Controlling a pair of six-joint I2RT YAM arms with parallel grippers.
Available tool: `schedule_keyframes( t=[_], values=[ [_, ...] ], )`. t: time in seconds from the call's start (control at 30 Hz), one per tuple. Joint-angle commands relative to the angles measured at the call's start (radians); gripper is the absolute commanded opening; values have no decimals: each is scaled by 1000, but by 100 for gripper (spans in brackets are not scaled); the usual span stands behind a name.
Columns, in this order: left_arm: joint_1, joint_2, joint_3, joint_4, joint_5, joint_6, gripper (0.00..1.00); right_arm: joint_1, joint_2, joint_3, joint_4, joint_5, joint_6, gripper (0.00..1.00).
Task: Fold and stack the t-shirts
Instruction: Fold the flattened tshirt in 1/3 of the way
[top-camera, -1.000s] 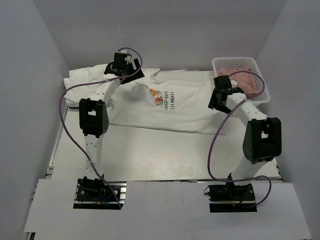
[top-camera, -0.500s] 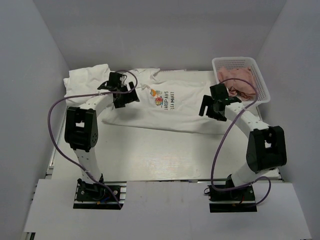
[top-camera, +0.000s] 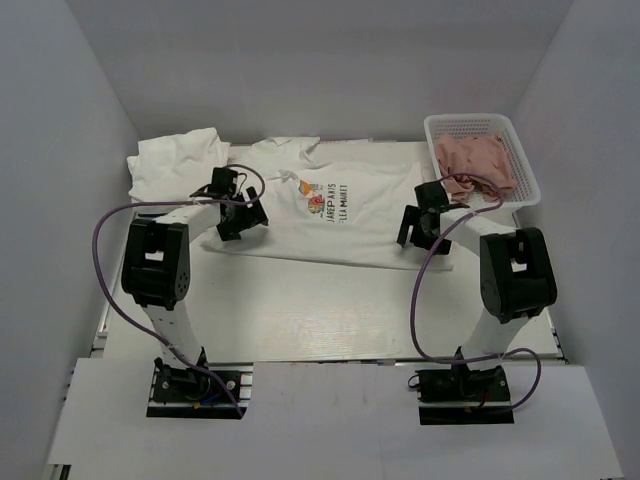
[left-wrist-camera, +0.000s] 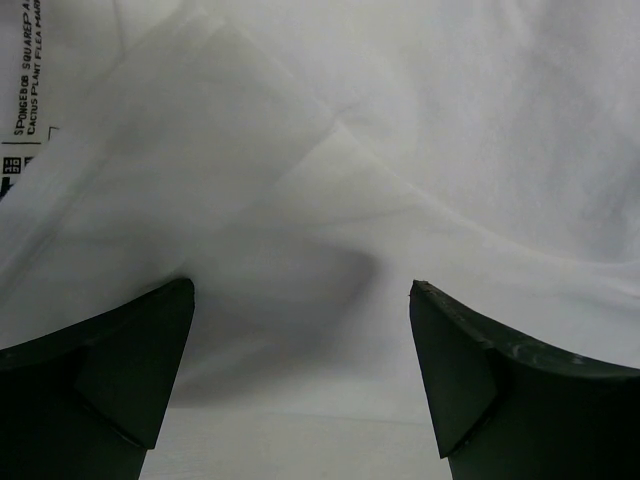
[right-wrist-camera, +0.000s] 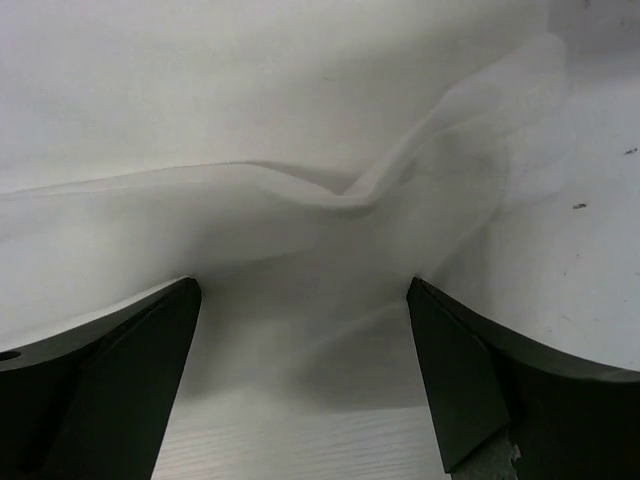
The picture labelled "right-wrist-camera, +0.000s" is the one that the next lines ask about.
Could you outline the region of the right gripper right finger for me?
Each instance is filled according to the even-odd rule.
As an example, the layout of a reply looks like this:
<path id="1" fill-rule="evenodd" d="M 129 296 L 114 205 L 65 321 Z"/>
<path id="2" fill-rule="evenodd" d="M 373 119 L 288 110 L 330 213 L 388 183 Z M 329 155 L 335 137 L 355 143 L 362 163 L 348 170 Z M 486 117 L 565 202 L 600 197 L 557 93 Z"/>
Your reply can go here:
<path id="1" fill-rule="evenodd" d="M 454 479 L 635 479 L 639 375 L 487 319 L 422 279 L 406 294 L 444 471 Z"/>

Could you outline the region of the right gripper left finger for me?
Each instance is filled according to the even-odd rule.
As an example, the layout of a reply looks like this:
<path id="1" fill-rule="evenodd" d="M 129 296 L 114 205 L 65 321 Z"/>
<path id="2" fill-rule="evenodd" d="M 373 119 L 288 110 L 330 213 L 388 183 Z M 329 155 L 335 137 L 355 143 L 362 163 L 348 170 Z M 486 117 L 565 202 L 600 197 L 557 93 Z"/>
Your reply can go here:
<path id="1" fill-rule="evenodd" d="M 193 278 L 1 337 L 4 479 L 149 479 L 201 307 Z"/>

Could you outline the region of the white printed t shirt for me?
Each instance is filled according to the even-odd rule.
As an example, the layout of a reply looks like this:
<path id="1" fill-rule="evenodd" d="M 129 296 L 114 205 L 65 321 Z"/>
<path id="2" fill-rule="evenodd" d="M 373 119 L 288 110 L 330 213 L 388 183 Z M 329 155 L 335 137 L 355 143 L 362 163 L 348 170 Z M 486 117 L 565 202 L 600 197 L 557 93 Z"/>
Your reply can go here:
<path id="1" fill-rule="evenodd" d="M 185 402 L 262 404 L 353 331 L 410 356 L 396 149 L 456 83 L 543 38 L 544 1 L 5 1 L 1 343 L 178 277 L 203 290 Z"/>

